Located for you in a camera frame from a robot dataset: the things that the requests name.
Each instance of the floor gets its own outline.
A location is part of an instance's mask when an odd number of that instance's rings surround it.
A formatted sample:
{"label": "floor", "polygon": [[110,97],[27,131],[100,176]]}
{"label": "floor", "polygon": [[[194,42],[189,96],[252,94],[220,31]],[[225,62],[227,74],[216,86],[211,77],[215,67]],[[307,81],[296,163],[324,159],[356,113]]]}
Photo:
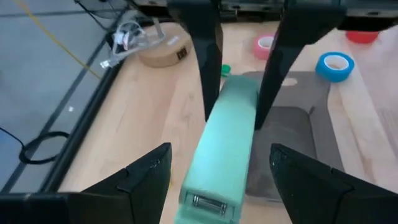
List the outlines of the floor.
{"label": "floor", "polygon": [[[99,63],[108,58],[108,46],[101,45],[105,31],[73,0],[24,0],[33,13],[61,12],[61,15],[37,16],[56,39],[87,62],[95,50],[99,51],[91,69],[102,75]],[[0,0],[0,127],[9,131],[23,143],[35,138],[47,123],[62,98],[77,77],[83,77],[50,130],[69,133],[99,80],[52,42],[24,11],[10,0]],[[110,26],[114,19],[99,19]],[[45,141],[34,159],[44,159],[59,152],[64,139]],[[0,148],[0,164],[17,167],[15,149]],[[27,165],[11,192],[34,192],[44,178],[51,163]],[[0,172],[0,189],[12,172]]]}

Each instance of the tape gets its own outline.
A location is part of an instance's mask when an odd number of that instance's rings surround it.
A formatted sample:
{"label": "tape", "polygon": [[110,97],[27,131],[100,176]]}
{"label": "tape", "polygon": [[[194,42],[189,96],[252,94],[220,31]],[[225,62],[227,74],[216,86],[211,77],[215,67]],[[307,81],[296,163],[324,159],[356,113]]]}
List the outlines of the tape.
{"label": "tape", "polygon": [[191,37],[177,24],[162,24],[165,41],[138,52],[141,62],[149,67],[175,65],[187,57],[192,49]]}
{"label": "tape", "polygon": [[346,37],[358,44],[370,44],[379,36],[379,32],[346,31]]}
{"label": "tape", "polygon": [[271,50],[274,35],[264,34],[254,39],[253,54],[258,59],[267,60]]}
{"label": "tape", "polygon": [[318,60],[316,73],[331,82],[342,82],[348,78],[355,66],[354,60],[340,52],[328,52]]}

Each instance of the gray tray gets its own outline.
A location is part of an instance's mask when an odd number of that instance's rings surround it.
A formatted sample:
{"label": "gray tray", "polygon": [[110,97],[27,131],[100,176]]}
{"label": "gray tray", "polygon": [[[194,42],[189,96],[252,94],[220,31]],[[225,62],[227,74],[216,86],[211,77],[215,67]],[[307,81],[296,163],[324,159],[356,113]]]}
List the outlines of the gray tray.
{"label": "gray tray", "polygon": [[[243,74],[261,83],[263,72]],[[327,108],[330,84],[313,72],[290,72],[262,128],[254,133],[246,195],[252,200],[280,202],[272,179],[269,154],[281,143],[343,171]]]}

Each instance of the cardboard roll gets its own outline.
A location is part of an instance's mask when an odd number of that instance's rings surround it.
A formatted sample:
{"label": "cardboard roll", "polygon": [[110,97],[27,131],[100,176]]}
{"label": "cardboard roll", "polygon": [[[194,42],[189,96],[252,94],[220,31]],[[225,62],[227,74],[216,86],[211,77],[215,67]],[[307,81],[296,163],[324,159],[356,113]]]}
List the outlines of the cardboard roll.
{"label": "cardboard roll", "polygon": [[178,24],[162,24],[166,39],[155,47],[138,52],[145,65],[162,68],[183,60],[192,49],[192,40]]}

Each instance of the wooden table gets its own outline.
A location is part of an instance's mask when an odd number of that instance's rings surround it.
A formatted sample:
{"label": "wooden table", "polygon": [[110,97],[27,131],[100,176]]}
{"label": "wooden table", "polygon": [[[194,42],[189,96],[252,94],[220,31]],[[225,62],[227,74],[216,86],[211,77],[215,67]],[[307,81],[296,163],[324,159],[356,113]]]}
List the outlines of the wooden table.
{"label": "wooden table", "polygon": [[[253,39],[278,23],[226,24],[223,63],[232,74],[263,70],[252,56]],[[398,192],[398,30],[383,32],[372,45],[349,43],[333,31],[307,46],[292,70],[314,70],[319,56],[339,51],[356,67],[347,81],[332,84],[328,99],[345,171]],[[173,223],[178,193],[205,126],[200,77],[192,52],[168,68],[149,68],[129,57],[103,103],[60,191],[80,191],[140,158],[159,144],[173,148],[172,185],[161,223]],[[290,223],[283,206],[246,203],[241,223]]]}

